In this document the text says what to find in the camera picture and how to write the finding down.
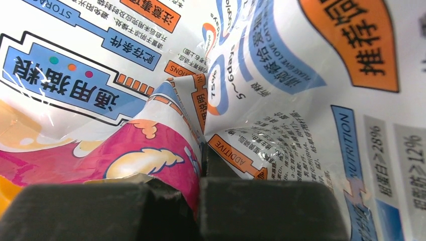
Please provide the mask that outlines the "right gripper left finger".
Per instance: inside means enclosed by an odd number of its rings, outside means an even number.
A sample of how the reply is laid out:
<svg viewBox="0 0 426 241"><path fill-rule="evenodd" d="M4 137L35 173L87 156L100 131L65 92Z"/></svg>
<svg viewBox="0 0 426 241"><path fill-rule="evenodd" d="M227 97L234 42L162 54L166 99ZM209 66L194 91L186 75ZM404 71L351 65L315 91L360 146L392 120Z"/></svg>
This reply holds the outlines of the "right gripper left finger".
<svg viewBox="0 0 426 241"><path fill-rule="evenodd" d="M182 193L147 183L40 184L1 218L1 240L198 240Z"/></svg>

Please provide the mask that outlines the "pink pet food bag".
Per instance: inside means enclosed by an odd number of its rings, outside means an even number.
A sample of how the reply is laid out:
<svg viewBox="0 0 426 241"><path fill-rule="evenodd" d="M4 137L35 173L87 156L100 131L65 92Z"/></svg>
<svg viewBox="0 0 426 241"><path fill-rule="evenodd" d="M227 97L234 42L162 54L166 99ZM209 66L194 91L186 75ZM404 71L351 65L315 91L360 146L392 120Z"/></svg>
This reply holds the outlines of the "pink pet food bag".
<svg viewBox="0 0 426 241"><path fill-rule="evenodd" d="M197 210L206 147L326 185L350 240L425 240L425 1L1 1L1 179Z"/></svg>

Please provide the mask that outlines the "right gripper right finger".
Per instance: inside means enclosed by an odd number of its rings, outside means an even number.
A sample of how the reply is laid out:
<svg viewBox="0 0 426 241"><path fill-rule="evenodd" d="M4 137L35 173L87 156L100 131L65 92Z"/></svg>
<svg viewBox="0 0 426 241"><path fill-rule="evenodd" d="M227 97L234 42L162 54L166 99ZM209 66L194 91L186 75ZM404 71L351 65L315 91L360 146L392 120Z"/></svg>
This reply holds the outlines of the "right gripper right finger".
<svg viewBox="0 0 426 241"><path fill-rule="evenodd" d="M198 209L202 240L348 240L340 208L323 184L245 180L207 148Z"/></svg>

